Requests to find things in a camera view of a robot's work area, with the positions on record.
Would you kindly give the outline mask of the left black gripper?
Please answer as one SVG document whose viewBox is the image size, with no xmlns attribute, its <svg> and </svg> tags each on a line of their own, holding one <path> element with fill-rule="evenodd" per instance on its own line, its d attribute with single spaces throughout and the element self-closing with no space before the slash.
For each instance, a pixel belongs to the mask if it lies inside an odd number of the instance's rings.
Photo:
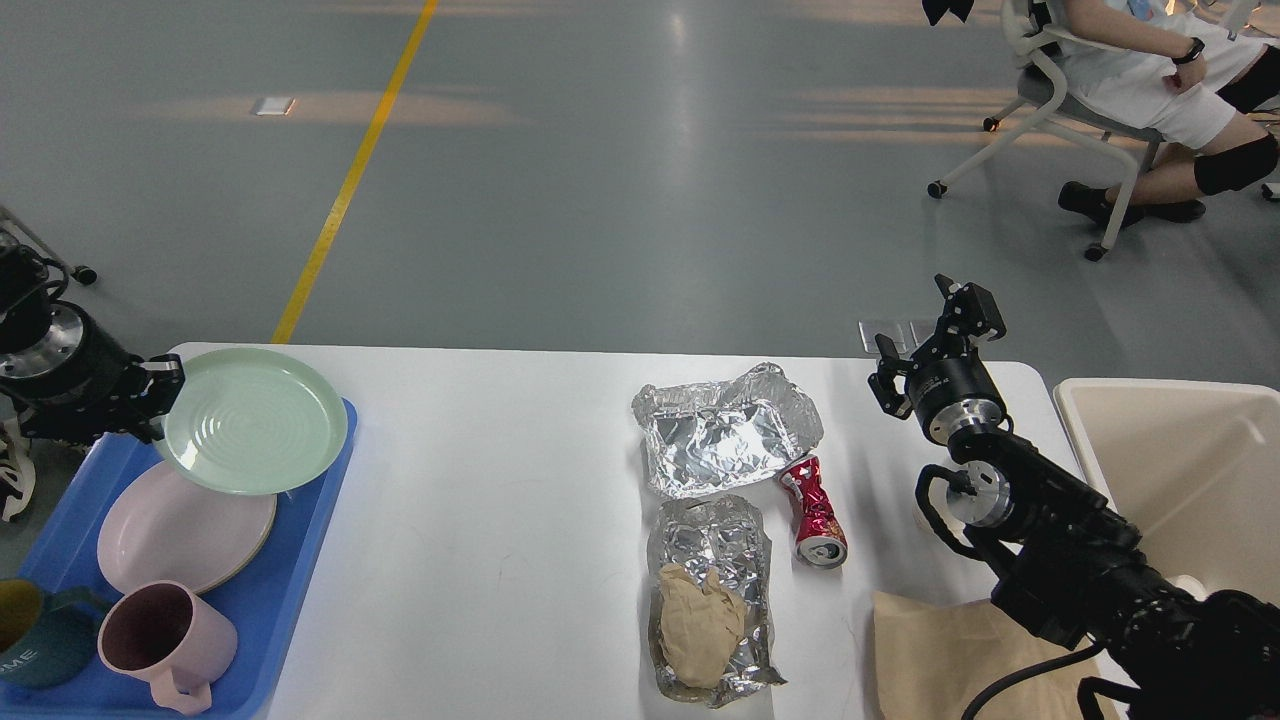
<svg viewBox="0 0 1280 720">
<path fill-rule="evenodd" d="M 36 305 L 3 323 L 3 392 L 27 437 L 159 442 L 163 421 L 150 416 L 168 414 L 184 383 L 178 354 L 143 360 L 76 305 Z"/>
</svg>

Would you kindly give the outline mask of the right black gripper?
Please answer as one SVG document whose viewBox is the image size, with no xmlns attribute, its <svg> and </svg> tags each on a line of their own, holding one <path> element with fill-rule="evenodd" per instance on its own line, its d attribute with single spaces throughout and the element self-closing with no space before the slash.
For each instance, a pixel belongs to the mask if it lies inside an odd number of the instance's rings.
<svg viewBox="0 0 1280 720">
<path fill-rule="evenodd" d="M 883 413 L 915 416 L 927 439 L 946 446 L 965 427 L 997 427 L 1006 420 L 1006 404 L 974 345 L 1004 338 L 1007 327 L 984 287 L 960 284 L 943 274 L 936 274 L 934 283 L 943 296 L 934 346 L 964 347 L 931 348 L 920 359 L 902 359 L 892 338 L 876 334 L 879 359 L 868 384 Z M 897 378 L 904 378 L 904 392 Z"/>
</svg>

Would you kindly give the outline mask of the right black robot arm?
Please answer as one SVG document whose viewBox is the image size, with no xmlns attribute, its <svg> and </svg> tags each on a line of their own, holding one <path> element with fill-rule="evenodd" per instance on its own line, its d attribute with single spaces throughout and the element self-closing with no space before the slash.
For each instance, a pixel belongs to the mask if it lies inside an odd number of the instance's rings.
<svg viewBox="0 0 1280 720">
<path fill-rule="evenodd" d="M 993 682 L 963 716 L 974 719 L 1020 682 L 1108 653 L 1132 684 L 1082 679 L 1084 719 L 1102 717 L 1101 698 L 1124 703 L 1132 719 L 1275 719 L 1276 606 L 1240 591 L 1197 600 L 1162 578 L 1140 552 L 1135 525 L 1014 433 L 977 347 L 1006 332 L 992 293 L 941 274 L 934 282 L 945 305 L 932 336 L 901 357 L 878 334 L 869 387 L 883 413 L 915 416 L 954 461 L 927 465 L 916 479 L 929 528 L 995 571 L 996 609 L 1068 650 Z"/>
</svg>

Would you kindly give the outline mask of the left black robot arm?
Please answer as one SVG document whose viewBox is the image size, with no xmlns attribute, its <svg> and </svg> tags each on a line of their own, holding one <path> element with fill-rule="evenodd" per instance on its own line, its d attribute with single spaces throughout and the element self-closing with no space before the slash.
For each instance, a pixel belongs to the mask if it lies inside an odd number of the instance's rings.
<svg viewBox="0 0 1280 720">
<path fill-rule="evenodd" d="M 175 354 L 125 351 L 84 309 L 61 299 L 68 279 L 31 246 L 3 241 L 1 387 L 27 439 L 91 445 L 125 433 L 164 438 L 161 418 L 186 375 Z"/>
</svg>

